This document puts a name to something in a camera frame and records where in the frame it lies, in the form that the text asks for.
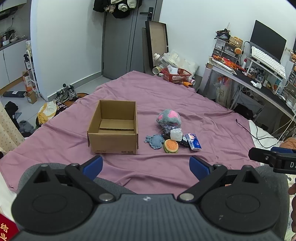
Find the cardboard package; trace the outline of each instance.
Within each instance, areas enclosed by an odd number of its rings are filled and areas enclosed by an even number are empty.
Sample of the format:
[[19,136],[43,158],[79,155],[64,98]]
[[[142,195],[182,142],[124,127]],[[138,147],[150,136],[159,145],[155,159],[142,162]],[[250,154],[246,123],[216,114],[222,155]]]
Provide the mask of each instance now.
[[31,104],[34,104],[37,101],[36,94],[34,91],[30,91],[27,93],[27,100]]
[[24,83],[25,83],[25,86],[26,86],[26,91],[27,92],[30,92],[30,91],[32,91],[33,90],[33,88],[32,88],[32,82],[31,82],[31,79],[30,79],[30,77],[29,77],[29,73],[28,73],[28,71],[23,71],[22,72],[22,80],[24,81]]
[[139,148],[136,102],[100,100],[87,138],[94,153],[136,154]]

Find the kitchen cabinet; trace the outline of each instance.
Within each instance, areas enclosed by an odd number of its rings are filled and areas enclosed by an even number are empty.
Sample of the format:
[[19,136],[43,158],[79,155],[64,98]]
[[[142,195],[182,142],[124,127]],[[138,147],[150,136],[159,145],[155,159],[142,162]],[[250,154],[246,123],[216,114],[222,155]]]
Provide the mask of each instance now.
[[15,81],[26,71],[24,54],[26,53],[26,39],[3,49],[9,82]]
[[6,72],[3,50],[0,51],[0,89],[9,84],[8,75]]
[[8,8],[17,6],[17,5],[24,4],[26,2],[27,2],[27,0],[6,0],[6,1],[3,2],[2,11],[6,10]]

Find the purple blanket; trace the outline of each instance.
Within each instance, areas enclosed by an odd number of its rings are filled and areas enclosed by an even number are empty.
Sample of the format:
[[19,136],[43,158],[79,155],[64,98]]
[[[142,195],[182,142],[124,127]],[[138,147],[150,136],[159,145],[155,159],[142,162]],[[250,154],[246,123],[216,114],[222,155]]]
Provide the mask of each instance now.
[[[235,121],[237,118],[250,130],[248,120],[196,94],[192,88],[130,72],[76,101],[1,159],[0,171],[11,190],[16,191],[21,175],[34,164],[82,164],[94,156],[87,145],[86,131],[100,99],[137,102],[138,154],[103,154],[103,170],[99,174],[136,193],[177,196],[194,185],[198,180],[189,169],[191,155],[210,164],[222,163],[229,169],[240,169],[246,164],[258,166],[248,158],[249,149],[254,147],[251,135]],[[144,143],[147,135],[160,134],[156,118],[164,109],[180,114],[183,133],[197,135],[200,152],[180,147],[177,154],[166,154],[164,149],[154,150]]]

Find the door handle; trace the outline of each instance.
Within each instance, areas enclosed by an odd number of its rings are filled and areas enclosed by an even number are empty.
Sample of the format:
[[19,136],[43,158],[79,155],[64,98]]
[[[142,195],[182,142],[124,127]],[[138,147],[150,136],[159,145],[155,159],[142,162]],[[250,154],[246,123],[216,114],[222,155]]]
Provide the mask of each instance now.
[[140,12],[140,14],[141,15],[148,15],[147,20],[152,21],[153,10],[154,10],[154,8],[150,7],[149,10],[148,10],[149,12]]

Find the blue tissue pack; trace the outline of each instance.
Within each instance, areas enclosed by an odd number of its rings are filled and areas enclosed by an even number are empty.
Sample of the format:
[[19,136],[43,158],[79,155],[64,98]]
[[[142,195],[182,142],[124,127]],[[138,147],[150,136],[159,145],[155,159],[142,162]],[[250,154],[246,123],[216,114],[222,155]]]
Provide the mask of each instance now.
[[188,133],[186,134],[186,138],[189,142],[189,145],[191,147],[191,150],[193,151],[200,151],[202,149],[200,142],[198,141],[195,134]]

